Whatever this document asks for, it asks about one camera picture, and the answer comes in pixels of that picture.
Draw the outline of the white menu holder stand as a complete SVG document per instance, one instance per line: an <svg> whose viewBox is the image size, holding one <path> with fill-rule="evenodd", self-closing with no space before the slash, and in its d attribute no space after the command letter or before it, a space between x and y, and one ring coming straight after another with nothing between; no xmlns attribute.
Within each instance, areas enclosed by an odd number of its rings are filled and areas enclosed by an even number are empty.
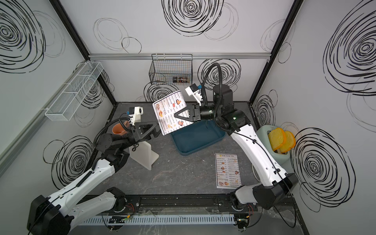
<svg viewBox="0 0 376 235"><path fill-rule="evenodd" d="M136 146L129 149L130 157L148 170L152 170L152 165L159 158L159 154L152 150L152 146L148 142L137 143Z"/></svg>

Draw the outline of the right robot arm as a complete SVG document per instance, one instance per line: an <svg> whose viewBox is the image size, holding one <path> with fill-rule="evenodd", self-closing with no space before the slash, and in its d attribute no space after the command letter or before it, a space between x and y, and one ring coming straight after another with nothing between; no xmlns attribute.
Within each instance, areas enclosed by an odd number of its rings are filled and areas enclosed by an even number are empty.
<svg viewBox="0 0 376 235"><path fill-rule="evenodd" d="M269 210L292 194L298 178L294 173L287 173L275 161L256 135L246 114L235 108L233 91L223 83L220 64L210 65L204 78L207 79L214 68L218 70L219 82L212 89L213 104L208 104L204 81L200 86L192 84L186 88L186 93L194 97L197 104L183 109L188 111L188 117L182 116L181 111L176 112L174 116L189 122L213 120L217 127L231 136L242 148L260 178L260 183L256 185L241 186L235 190L232 196L233 207L238 209L241 205L256 203L263 209Z"/></svg>

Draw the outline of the old dim sum menu sheet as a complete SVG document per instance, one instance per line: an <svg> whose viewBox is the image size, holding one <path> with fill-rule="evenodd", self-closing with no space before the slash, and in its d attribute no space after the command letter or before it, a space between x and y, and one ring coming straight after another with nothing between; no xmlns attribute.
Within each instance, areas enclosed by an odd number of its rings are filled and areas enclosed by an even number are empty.
<svg viewBox="0 0 376 235"><path fill-rule="evenodd" d="M237 189L242 185L238 156L236 154L215 154L216 187Z"/></svg>

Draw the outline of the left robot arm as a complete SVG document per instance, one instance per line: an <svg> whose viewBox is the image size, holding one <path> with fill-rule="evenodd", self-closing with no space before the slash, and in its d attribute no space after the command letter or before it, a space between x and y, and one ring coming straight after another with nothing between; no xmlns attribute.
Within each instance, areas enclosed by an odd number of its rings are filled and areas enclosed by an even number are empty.
<svg viewBox="0 0 376 235"><path fill-rule="evenodd" d="M129 147L160 135L156 121L130 124L124 135L99 132L94 140L102 156L91 168L48 197L35 198L30 206L27 230L31 235L67 235L76 226L106 211L123 212L128 202L125 194L116 187L82 202L96 186L125 166Z"/></svg>

